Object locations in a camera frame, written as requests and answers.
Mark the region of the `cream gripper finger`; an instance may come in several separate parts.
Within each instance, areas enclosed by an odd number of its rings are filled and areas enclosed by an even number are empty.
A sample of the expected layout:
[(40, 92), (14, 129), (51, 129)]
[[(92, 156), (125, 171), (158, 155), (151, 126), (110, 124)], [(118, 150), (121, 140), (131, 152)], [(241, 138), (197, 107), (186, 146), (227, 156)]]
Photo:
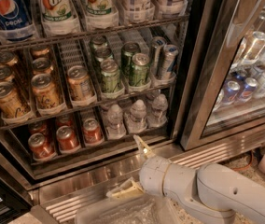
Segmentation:
[(106, 196), (114, 200), (124, 200), (139, 197), (144, 193), (145, 192), (140, 183), (131, 177), (124, 181), (120, 186), (108, 191)]
[(139, 136), (139, 135), (134, 135), (133, 139), (138, 147), (138, 150), (140, 154), (145, 158), (149, 159), (155, 156), (155, 153), (151, 149), (151, 147)]

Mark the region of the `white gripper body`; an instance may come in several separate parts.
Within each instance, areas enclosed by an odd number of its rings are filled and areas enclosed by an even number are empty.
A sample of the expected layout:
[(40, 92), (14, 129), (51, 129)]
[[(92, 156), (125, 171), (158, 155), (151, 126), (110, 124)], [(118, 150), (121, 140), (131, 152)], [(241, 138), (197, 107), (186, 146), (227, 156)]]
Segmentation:
[(154, 156), (145, 161), (139, 172), (139, 181), (145, 193), (163, 195), (163, 181), (171, 162), (163, 157)]

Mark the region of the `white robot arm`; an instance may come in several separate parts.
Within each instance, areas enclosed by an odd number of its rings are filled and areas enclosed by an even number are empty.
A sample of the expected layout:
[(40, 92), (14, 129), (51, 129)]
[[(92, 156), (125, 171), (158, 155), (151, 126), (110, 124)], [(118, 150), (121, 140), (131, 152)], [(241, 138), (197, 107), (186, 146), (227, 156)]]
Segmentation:
[(124, 200), (147, 193), (178, 202), (204, 224), (232, 224), (237, 213), (265, 224), (265, 188), (260, 184), (217, 163), (197, 170), (176, 164), (156, 155), (140, 136), (133, 139), (144, 160), (139, 180), (129, 178), (107, 197)]

